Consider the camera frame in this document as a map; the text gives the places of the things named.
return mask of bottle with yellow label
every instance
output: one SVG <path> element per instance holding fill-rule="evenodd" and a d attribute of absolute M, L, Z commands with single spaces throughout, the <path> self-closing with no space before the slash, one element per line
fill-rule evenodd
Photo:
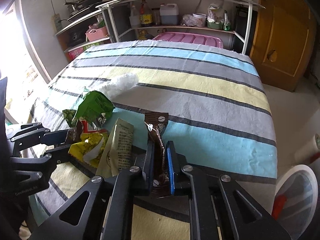
<path fill-rule="evenodd" d="M 142 0 L 140 7 L 140 22 L 141 27 L 149 27 L 152 25 L 152 13 L 147 5 L 146 0 Z"/>

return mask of pink storage bin lid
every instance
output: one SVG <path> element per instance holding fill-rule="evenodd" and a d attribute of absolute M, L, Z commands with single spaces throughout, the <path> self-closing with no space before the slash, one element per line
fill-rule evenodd
<path fill-rule="evenodd" d="M 202 45 L 208 45 L 208 46 L 223 49 L 223 43 L 221 39 L 217 37 L 211 37 L 211 36 L 193 34 L 193 33 L 165 32 L 165 33 L 160 33 L 153 40 L 202 44 Z"/>

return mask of yellow snack packet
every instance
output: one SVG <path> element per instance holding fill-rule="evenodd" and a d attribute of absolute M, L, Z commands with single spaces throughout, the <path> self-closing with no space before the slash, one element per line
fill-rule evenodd
<path fill-rule="evenodd" d="M 97 168 L 108 141 L 108 133 L 82 133 L 80 139 L 81 142 L 70 146 L 69 154 L 81 162 L 88 163 Z"/>

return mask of beige packet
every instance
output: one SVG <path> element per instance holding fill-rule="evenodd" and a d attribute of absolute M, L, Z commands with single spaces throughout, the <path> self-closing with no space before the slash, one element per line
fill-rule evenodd
<path fill-rule="evenodd" d="M 133 125 L 118 118 L 102 153 L 96 175 L 105 178 L 116 176 L 131 165 Z"/>

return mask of pink plastic basket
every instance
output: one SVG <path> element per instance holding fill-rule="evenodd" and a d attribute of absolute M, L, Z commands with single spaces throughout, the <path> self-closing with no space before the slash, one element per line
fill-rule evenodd
<path fill-rule="evenodd" d="M 107 27 L 104 26 L 100 29 L 89 30 L 85 35 L 87 36 L 89 41 L 103 39 L 108 35 Z"/>
<path fill-rule="evenodd" d="M 223 43 L 221 39 L 217 37 L 211 37 L 211 36 L 193 34 L 193 33 L 164 32 L 164 33 L 160 33 L 153 40 L 203 44 L 203 45 L 208 45 L 208 46 L 223 49 Z"/>

